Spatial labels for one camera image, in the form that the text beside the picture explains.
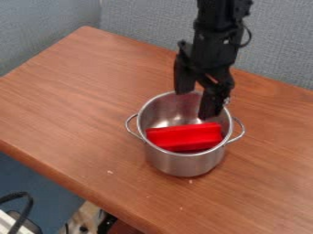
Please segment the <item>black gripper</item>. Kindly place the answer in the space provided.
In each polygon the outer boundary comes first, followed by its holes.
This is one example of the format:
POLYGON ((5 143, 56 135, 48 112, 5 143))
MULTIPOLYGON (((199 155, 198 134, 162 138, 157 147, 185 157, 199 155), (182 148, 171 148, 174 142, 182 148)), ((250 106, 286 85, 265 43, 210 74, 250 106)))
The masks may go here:
POLYGON ((174 64, 174 90, 177 95, 194 91, 195 83, 203 87, 198 118, 206 120, 221 114, 229 102, 236 81, 230 67, 244 47, 245 25, 237 23, 222 30, 194 24, 193 42, 178 42, 174 64))

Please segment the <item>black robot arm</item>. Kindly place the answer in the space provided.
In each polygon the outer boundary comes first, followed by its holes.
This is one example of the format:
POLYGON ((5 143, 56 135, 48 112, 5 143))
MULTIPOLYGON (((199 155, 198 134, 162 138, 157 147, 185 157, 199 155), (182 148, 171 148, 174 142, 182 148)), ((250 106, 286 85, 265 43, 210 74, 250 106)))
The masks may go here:
POLYGON ((238 50, 249 45, 252 32, 244 18, 250 15, 253 0, 197 0, 193 43, 178 42, 174 63, 175 94, 203 87, 198 118, 221 114, 236 87, 230 67, 238 50))

